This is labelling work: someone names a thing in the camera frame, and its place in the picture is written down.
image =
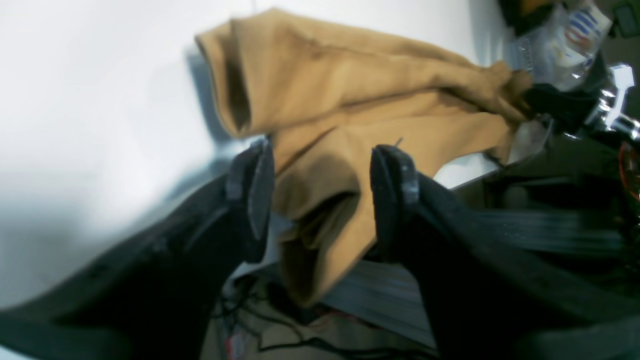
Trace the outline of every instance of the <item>tan cloth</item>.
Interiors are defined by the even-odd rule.
[[[198,35],[214,98],[236,137],[272,135],[274,209],[297,220],[282,270],[301,304],[321,297],[373,245],[371,149],[395,144],[433,176],[465,154],[506,159],[529,86],[416,40],[270,10]]]

